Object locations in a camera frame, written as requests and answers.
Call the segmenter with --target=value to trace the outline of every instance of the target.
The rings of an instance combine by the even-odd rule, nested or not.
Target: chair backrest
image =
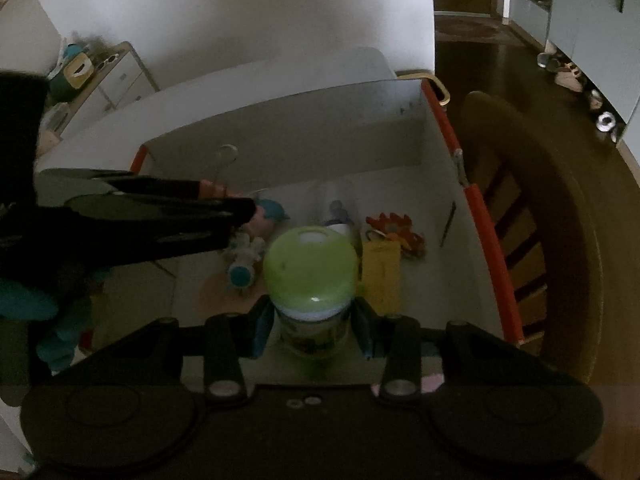
[[[469,180],[495,223],[525,346],[587,381],[600,341],[603,277],[580,187],[559,153],[540,144],[507,102],[472,92],[458,129]]]

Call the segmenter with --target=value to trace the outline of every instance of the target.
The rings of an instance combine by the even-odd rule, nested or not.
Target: dresser
[[[115,57],[114,61],[97,70],[82,92],[69,103],[66,118],[54,131],[60,139],[70,139],[115,110],[159,91],[129,42],[118,44],[108,54]]]

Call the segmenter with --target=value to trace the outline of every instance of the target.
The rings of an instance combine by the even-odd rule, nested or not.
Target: container with green lid
[[[284,341],[305,355],[330,354],[347,333],[343,311],[356,292],[358,257],[349,239],[324,227],[292,229],[271,245],[263,273]]]

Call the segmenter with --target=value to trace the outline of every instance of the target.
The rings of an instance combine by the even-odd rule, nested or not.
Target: green lid
[[[324,227],[284,233],[264,258],[273,304],[300,320],[333,316],[354,298],[358,257],[349,239]]]

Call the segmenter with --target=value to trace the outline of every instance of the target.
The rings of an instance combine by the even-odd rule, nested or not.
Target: teal glove
[[[59,307],[48,294],[0,278],[0,317],[45,321],[57,316]],[[63,315],[36,346],[36,354],[59,372],[71,365],[80,335],[91,323],[91,300],[81,298],[64,308]]]

